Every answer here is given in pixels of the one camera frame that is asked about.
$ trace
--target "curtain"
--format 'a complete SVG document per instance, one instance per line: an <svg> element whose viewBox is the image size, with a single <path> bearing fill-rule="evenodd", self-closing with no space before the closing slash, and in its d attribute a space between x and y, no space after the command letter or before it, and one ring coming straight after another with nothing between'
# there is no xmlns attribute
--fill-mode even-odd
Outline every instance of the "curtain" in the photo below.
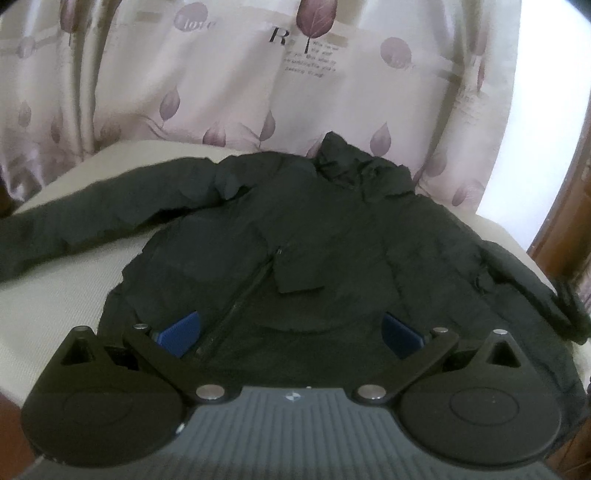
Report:
<svg viewBox="0 0 591 480"><path fill-rule="evenodd" d="M19 0L0 24L0 174L26 201L117 141L315 155L331 130L478 207L519 0Z"/></svg>
<svg viewBox="0 0 591 480"><path fill-rule="evenodd" d="M574 276L574 283L585 309L591 314L591 255L586 258L578 269Z"/></svg>

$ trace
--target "wooden frame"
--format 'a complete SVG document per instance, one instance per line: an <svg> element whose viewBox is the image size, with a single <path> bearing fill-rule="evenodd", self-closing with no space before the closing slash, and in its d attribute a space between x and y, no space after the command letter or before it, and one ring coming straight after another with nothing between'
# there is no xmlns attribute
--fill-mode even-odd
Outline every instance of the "wooden frame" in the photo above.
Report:
<svg viewBox="0 0 591 480"><path fill-rule="evenodd" d="M528 250L549 277L571 279L591 250L591 99L573 161Z"/></svg>
<svg viewBox="0 0 591 480"><path fill-rule="evenodd" d="M0 394L0 480L11 480L34 460L21 430L20 409Z"/></svg>

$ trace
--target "metal screw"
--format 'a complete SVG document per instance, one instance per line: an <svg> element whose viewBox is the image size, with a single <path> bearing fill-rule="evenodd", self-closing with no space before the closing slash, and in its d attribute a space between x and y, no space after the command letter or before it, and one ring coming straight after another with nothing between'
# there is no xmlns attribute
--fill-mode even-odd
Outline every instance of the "metal screw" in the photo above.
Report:
<svg viewBox="0 0 591 480"><path fill-rule="evenodd" d="M201 385L195 393L201 400L219 400L226 390L221 385Z"/></svg>
<svg viewBox="0 0 591 480"><path fill-rule="evenodd" d="M386 389L379 385L362 385L357 389L357 394L365 400L380 400L386 393Z"/></svg>
<svg viewBox="0 0 591 480"><path fill-rule="evenodd" d="M136 323L134 329L140 332L147 332L150 329L150 326L147 323Z"/></svg>

